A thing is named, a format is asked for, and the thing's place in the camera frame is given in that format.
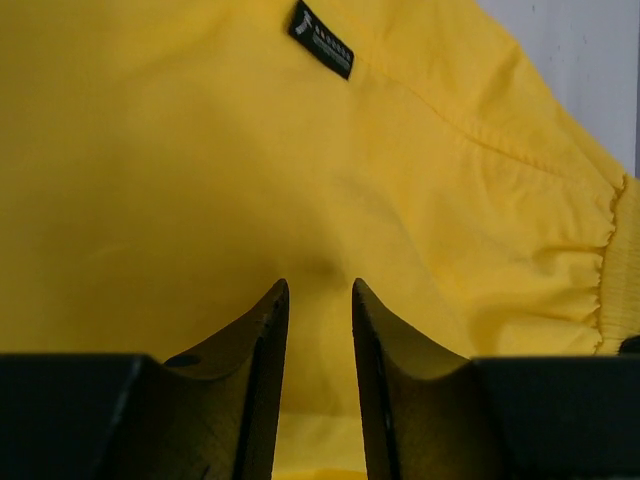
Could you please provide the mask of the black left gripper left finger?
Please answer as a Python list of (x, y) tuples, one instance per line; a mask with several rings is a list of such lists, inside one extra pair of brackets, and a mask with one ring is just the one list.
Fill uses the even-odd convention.
[(5, 354), (5, 479), (268, 479), (289, 323), (285, 281), (159, 362), (146, 354)]

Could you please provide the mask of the yellow shorts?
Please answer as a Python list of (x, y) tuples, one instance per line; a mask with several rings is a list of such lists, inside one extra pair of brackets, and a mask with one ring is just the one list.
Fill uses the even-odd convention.
[(639, 332), (639, 183), (473, 1), (1, 5), (1, 348), (170, 357), (291, 291), (275, 474), (361, 479), (351, 288), (459, 355)]

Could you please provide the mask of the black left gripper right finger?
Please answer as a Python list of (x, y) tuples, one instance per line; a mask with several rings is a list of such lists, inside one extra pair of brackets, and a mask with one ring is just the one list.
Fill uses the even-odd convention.
[(639, 341), (613, 356), (464, 358), (352, 289), (371, 479), (635, 479)]

